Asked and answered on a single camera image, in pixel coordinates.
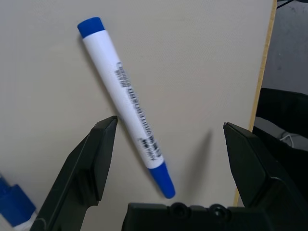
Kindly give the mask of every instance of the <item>whiteboard marker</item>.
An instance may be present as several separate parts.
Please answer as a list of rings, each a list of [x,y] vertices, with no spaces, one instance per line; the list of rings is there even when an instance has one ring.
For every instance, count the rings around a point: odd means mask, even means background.
[[[77,27],[141,158],[164,196],[172,198],[175,189],[164,158],[108,32],[99,17],[85,20]]]

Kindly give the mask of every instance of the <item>blue marker cap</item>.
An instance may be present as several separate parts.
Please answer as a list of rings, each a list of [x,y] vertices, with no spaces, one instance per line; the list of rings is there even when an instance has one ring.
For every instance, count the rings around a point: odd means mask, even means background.
[[[0,176],[0,213],[12,227],[28,221],[35,209],[18,185],[9,186]]]
[[[175,189],[169,176],[165,162],[163,162],[157,168],[149,168],[149,171],[156,183],[158,184],[160,190],[163,192],[164,196],[168,199],[174,197]]]
[[[99,17],[89,18],[77,26],[82,38],[88,35],[94,34],[96,32],[105,30],[103,23]]]

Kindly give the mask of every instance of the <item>white cable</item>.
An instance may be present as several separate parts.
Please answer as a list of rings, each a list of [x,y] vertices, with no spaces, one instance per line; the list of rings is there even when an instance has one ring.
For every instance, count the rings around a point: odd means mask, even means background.
[[[285,140],[285,139],[288,138],[288,137],[289,137],[289,139],[290,139],[290,141],[291,141],[291,147],[294,148],[294,143],[293,143],[293,140],[292,140],[292,136],[291,136],[290,134],[288,134],[288,135],[282,137],[282,138],[280,139],[280,141],[283,141],[283,140]]]

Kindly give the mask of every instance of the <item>white board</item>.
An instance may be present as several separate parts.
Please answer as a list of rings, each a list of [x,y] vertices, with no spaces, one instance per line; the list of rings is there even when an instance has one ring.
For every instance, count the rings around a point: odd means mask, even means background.
[[[116,114],[77,24],[101,17],[153,128],[177,195],[162,197],[119,123],[103,199],[82,230],[120,230],[129,202],[232,205],[223,123],[248,128],[268,0],[0,4],[0,172],[40,209],[66,157]]]

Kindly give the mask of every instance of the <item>wooden board edge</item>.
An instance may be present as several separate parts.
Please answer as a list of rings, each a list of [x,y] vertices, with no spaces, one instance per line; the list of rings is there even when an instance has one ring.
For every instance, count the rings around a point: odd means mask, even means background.
[[[272,5],[272,9],[271,9],[271,13],[270,13],[270,19],[269,19],[269,27],[268,27],[268,31],[267,31],[267,34],[266,34],[266,39],[265,39],[265,44],[264,44],[264,49],[263,49],[263,54],[262,54],[262,62],[261,62],[260,70],[259,70],[257,89],[256,89],[256,93],[255,93],[255,100],[254,100],[254,104],[253,104],[253,107],[252,107],[252,112],[251,112],[251,117],[250,117],[250,122],[249,122],[249,127],[248,127],[248,129],[250,131],[252,131],[252,129],[254,128],[254,124],[255,124],[257,106],[258,106],[260,90],[261,90],[262,81],[263,81],[266,59],[267,59],[268,51],[269,51],[269,47],[270,47],[270,38],[271,38],[272,31],[273,31],[276,10],[277,10],[277,1],[273,0],[273,5]],[[233,206],[238,205],[239,198],[240,198],[239,191],[236,188],[235,189],[235,196],[234,196],[234,200],[233,200]]]

